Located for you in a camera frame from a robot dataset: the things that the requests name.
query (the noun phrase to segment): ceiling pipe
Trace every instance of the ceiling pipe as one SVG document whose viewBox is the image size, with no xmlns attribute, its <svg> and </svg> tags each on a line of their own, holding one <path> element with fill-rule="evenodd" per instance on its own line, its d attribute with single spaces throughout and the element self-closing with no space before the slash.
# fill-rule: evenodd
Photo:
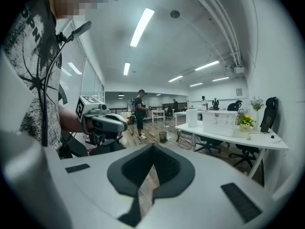
<svg viewBox="0 0 305 229">
<path fill-rule="evenodd" d="M 227 14 L 227 11 L 225 10 L 225 8 L 223 7 L 222 3 L 219 1 L 219 0 L 216 0 L 216 2 L 218 3 L 218 5 L 220 6 L 221 10 L 224 12 L 225 16 L 226 16 L 226 19 L 229 21 L 229 24 L 230 24 L 230 27 L 233 31 L 233 34 L 234 34 L 234 38 L 235 38 L 235 42 L 237 44 L 237 52 L 238 52 L 238 58 L 239 58 L 239 64 L 241 64 L 241 55 L 240 55 L 240 50 L 239 50 L 239 44 L 238 44 L 238 39 L 237 39 L 237 36 L 236 36 L 236 33 L 235 33 L 235 30 L 234 30 L 234 26 L 232 25 L 232 22 L 230 20 L 230 17 L 229 15 Z"/>
<path fill-rule="evenodd" d="M 230 51 L 233 54 L 234 63 L 235 63 L 236 66 L 238 66 L 239 64 L 237 63 L 235 52 L 233 51 L 231 42 L 230 42 L 230 40 L 228 38 L 227 32 L 224 29 L 224 26 L 222 25 L 222 23 L 220 22 L 220 20 L 218 19 L 217 15 L 212 10 L 210 5 L 205 0 L 198 0 L 198 1 L 200 1 L 200 3 L 202 3 L 202 5 L 208 10 L 208 12 L 212 15 L 212 17 L 214 18 L 214 20 L 216 21 L 216 23 L 220 27 L 220 30 L 222 31 L 222 33 L 223 33 L 223 35 L 224 35 L 224 37 L 225 37 L 225 39 L 226 39 L 226 41 L 227 41 L 227 43 L 229 45 Z"/>
</svg>

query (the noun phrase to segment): white plastic basket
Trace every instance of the white plastic basket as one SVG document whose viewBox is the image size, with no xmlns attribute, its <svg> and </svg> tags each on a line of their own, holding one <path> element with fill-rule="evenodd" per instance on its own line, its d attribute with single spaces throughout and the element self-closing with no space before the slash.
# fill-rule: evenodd
<svg viewBox="0 0 305 229">
<path fill-rule="evenodd" d="M 237 111 L 207 111 L 202 114 L 204 132 L 233 136 Z"/>
</svg>

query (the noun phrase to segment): desk leg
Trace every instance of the desk leg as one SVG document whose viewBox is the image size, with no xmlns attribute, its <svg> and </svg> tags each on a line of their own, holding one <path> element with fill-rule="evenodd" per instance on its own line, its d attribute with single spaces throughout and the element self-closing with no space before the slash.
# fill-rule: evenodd
<svg viewBox="0 0 305 229">
<path fill-rule="evenodd" d="M 195 152 L 196 148 L 196 135 L 193 133 L 192 134 L 192 151 Z"/>
<path fill-rule="evenodd" d="M 250 172 L 248 174 L 248 176 L 250 178 L 252 178 L 253 175 L 255 174 L 257 168 L 259 167 L 259 164 L 261 163 L 261 161 L 263 159 L 263 156 L 265 155 L 265 152 L 266 152 L 266 149 L 263 149 L 263 148 L 259 151 L 258 157 L 257 157 L 257 159 L 256 159 L 256 161 L 255 161 L 255 163 L 254 163 L 254 165 L 252 167 L 252 169 L 250 170 Z"/>
</svg>

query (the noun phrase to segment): white pipe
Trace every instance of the white pipe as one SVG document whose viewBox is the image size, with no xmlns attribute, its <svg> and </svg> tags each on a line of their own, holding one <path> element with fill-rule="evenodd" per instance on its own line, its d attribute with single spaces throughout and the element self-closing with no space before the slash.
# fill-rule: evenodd
<svg viewBox="0 0 305 229">
<path fill-rule="evenodd" d="M 235 38 L 235 41 L 236 41 L 236 44 L 237 44 L 237 51 L 239 52 L 238 53 L 238 57 L 239 57 L 239 63 L 241 63 L 241 56 L 240 56 L 240 50 L 239 50 L 239 44 L 238 44 L 238 39 L 237 39 L 237 36 L 236 36 L 236 33 L 235 33 L 235 29 L 234 29 L 234 26 L 232 25 L 232 22 L 230 20 L 230 17 L 229 15 L 227 14 L 225 8 L 223 7 L 222 3 L 219 1 L 219 0 L 216 0 L 216 2 L 218 3 L 218 5 L 220 6 L 220 8 L 222 9 L 222 11 L 224 12 L 227 20 L 229 21 L 229 24 L 231 26 L 231 29 L 233 31 L 233 34 L 234 34 L 234 38 Z"/>
<path fill-rule="evenodd" d="M 230 34 L 230 37 L 231 37 L 231 39 L 232 39 L 232 41 L 233 41 L 233 45 L 234 45 L 234 49 L 235 49 L 234 52 L 238 52 L 239 50 L 237 49 L 236 41 L 235 41 L 235 39 L 234 39 L 234 36 L 233 36 L 232 30 L 231 30 L 231 27 L 230 27 L 230 25 L 229 25 L 227 19 L 225 18 L 224 13 L 221 11 L 219 5 L 216 3 L 215 0 L 209 0 L 209 1 L 214 5 L 214 7 L 216 8 L 217 12 L 220 14 L 220 17 L 221 17 L 222 20 L 224 21 L 224 24 L 225 24 L 226 28 L 227 28 L 228 31 L 229 31 L 229 34 Z M 239 56 L 237 56 L 237 62 L 238 62 L 238 65 L 240 65 Z"/>
<path fill-rule="evenodd" d="M 220 20 L 218 19 L 218 17 L 216 16 L 216 14 L 214 13 L 214 11 L 212 10 L 212 8 L 210 7 L 210 5 L 207 4 L 207 2 L 205 0 L 199 0 L 200 3 L 202 3 L 202 5 L 209 11 L 209 13 L 212 15 L 212 17 L 215 19 L 216 23 L 218 24 L 218 26 L 220 27 L 220 30 L 222 31 L 228 45 L 229 45 L 229 48 L 230 48 L 230 51 L 231 53 L 233 53 L 233 48 L 232 48 L 232 45 L 231 45 L 231 42 L 228 38 L 228 35 L 222 25 L 222 23 L 220 22 Z M 235 54 L 233 54 L 233 59 L 234 59 L 234 62 L 235 62 L 235 65 L 238 65 L 237 63 L 237 60 L 236 60 L 236 56 Z"/>
</svg>

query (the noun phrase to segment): standing person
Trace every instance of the standing person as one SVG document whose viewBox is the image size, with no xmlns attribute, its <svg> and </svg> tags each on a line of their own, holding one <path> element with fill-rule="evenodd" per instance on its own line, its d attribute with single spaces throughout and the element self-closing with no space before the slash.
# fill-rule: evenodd
<svg viewBox="0 0 305 229">
<path fill-rule="evenodd" d="M 47 146 L 56 150 L 62 146 L 61 130 L 82 132 L 77 115 L 58 103 L 61 55 L 50 74 L 47 99 L 43 99 L 43 85 L 51 62 L 60 50 L 55 34 L 56 20 L 76 15 L 85 2 L 95 0 L 29 0 L 17 15 L 0 51 L 0 57 L 6 59 L 34 95 L 20 131 L 42 142 L 43 101 L 46 101 Z M 93 129 L 92 121 L 87 122 L 87 130 L 90 129 Z"/>
<path fill-rule="evenodd" d="M 174 112 L 178 112 L 178 102 L 176 101 L 176 99 L 173 99 L 173 108 L 174 108 Z"/>
<path fill-rule="evenodd" d="M 137 98 L 134 100 L 134 106 L 135 106 L 135 117 L 137 118 L 137 129 L 140 139 L 146 139 L 145 134 L 142 134 L 143 130 L 143 118 L 146 115 L 147 109 L 143 107 L 142 98 L 145 96 L 145 91 L 141 89 L 138 92 Z"/>
<path fill-rule="evenodd" d="M 212 101 L 212 105 L 214 110 L 219 110 L 219 101 L 216 98 Z"/>
<path fill-rule="evenodd" d="M 205 99 L 205 96 L 202 96 L 201 105 L 206 106 L 206 109 L 208 109 L 208 101 Z"/>
</svg>

